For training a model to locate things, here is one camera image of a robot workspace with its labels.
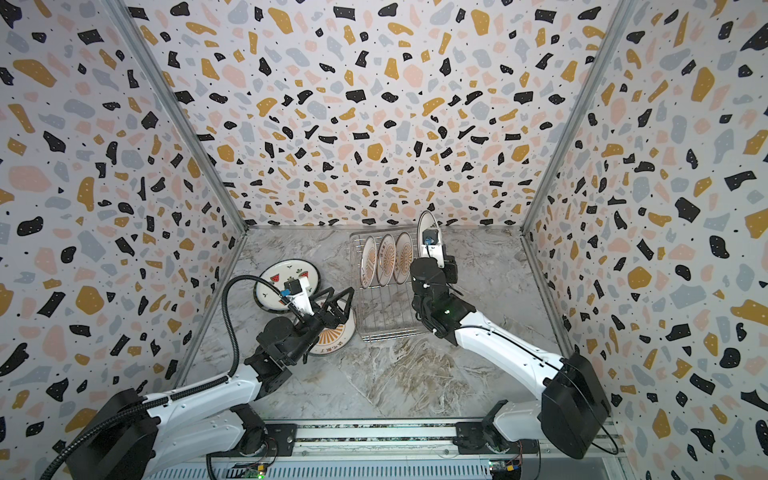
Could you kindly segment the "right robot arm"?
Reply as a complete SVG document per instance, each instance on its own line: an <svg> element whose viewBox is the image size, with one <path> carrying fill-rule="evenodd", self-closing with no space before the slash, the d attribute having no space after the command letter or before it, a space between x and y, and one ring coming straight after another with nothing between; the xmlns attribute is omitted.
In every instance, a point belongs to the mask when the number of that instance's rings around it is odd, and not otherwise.
<svg viewBox="0 0 768 480"><path fill-rule="evenodd" d="M501 400L481 422L482 443L503 452L520 440L544 437L573 459L585 457L610 414L593 365L538 348L493 323L450 288L453 270L430 257L410 266L412 308L436 337L493 363L537 399L527 407Z"/></svg>

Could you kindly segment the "patterned plate rack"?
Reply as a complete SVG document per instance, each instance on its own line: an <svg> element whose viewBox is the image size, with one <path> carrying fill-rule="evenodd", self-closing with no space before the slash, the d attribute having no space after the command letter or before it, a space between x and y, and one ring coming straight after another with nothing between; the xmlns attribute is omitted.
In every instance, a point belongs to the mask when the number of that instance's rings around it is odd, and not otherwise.
<svg viewBox="0 0 768 480"><path fill-rule="evenodd" d="M418 244L418 251L420 256L420 238L419 233L422 229L425 229L426 227L429 227L431 225L436 225L439 229L440 226L438 224L438 221L436 220L435 216L430 210L425 210L419 217L418 226L417 226L417 244Z"/></svg>

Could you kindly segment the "orange sunburst plate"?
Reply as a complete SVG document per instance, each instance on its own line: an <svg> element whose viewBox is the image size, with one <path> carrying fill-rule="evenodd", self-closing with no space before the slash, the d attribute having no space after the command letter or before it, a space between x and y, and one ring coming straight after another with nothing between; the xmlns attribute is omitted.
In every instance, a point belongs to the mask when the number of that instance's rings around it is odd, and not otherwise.
<svg viewBox="0 0 768 480"><path fill-rule="evenodd" d="M361 252L360 282L363 289L369 288L376 276L377 247L373 237L366 238Z"/></svg>

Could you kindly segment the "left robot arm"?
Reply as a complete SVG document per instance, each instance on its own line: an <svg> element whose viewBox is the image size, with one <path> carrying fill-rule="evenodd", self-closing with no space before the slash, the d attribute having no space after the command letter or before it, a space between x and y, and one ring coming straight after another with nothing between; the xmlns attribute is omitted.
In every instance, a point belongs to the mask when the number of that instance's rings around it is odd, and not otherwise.
<svg viewBox="0 0 768 480"><path fill-rule="evenodd" d="M353 297L353 288L327 288L305 298L296 320L267 323L255 353L233 372L161 394L128 389L114 395L42 478L65 466L75 479L142 479L196 457L258 450L266 425L253 402L290 378L324 330L349 320Z"/></svg>

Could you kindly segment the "patterned plate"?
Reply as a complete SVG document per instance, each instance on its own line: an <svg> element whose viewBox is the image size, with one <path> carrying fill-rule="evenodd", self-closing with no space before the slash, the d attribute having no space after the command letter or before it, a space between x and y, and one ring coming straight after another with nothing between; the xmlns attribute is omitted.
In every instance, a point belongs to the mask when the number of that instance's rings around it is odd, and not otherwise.
<svg viewBox="0 0 768 480"><path fill-rule="evenodd" d="M324 329L318 342L310 349L309 354L314 356L323 356L334 353L347 345L356 332L356 318L354 311L350 312L350 317L345 324L339 325L335 329Z"/></svg>

